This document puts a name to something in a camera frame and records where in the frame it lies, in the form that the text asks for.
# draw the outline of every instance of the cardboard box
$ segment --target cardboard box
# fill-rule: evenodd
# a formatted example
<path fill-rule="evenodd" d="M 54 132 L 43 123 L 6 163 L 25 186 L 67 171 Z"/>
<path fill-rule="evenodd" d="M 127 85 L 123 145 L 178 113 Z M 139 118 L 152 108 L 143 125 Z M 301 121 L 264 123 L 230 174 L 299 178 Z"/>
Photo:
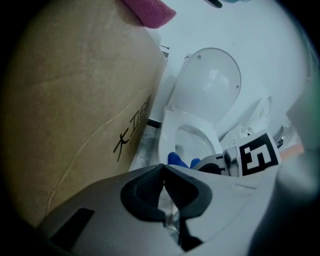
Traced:
<path fill-rule="evenodd" d="M 27 26 L 1 93 L 6 186 L 37 226 L 129 170 L 166 61 L 121 0 L 56 0 Z"/>

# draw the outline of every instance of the packaging material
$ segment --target packaging material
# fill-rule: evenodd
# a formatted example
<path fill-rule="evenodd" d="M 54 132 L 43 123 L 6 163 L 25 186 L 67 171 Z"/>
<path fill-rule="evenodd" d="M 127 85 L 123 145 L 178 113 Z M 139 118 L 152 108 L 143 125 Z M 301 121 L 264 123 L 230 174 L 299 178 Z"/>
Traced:
<path fill-rule="evenodd" d="M 55 0 L 27 26 L 1 92 L 3 175 L 37 226 L 129 170 L 166 61 L 120 0 Z"/>

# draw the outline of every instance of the pink foam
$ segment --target pink foam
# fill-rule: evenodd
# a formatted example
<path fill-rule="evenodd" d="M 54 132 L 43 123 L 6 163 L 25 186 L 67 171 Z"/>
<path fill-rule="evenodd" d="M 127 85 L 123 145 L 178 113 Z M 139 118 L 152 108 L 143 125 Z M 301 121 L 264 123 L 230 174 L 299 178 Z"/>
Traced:
<path fill-rule="evenodd" d="M 168 23 L 177 13 L 161 0 L 123 0 L 139 17 L 142 24 L 158 29 Z"/>

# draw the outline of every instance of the white toilet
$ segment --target white toilet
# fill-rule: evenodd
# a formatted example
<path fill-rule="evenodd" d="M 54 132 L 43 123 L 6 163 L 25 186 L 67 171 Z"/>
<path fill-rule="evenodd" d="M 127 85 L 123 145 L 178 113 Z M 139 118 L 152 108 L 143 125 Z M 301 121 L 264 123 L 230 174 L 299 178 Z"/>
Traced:
<path fill-rule="evenodd" d="M 204 48 L 186 58 L 165 108 L 158 160 L 168 164 L 176 152 L 188 166 L 192 159 L 221 154 L 215 125 L 236 101 L 241 73 L 225 51 Z"/>

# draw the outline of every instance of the toilet bowl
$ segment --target toilet bowl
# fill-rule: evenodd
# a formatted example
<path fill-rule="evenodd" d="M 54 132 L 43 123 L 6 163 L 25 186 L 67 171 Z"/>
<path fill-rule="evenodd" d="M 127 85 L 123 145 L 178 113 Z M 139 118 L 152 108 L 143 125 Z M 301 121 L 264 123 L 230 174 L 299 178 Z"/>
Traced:
<path fill-rule="evenodd" d="M 221 154 L 215 125 L 230 110 L 241 89 L 236 61 L 225 51 L 204 48 L 186 58 L 164 111 L 158 160 L 168 164 L 176 152 L 192 159 Z"/>

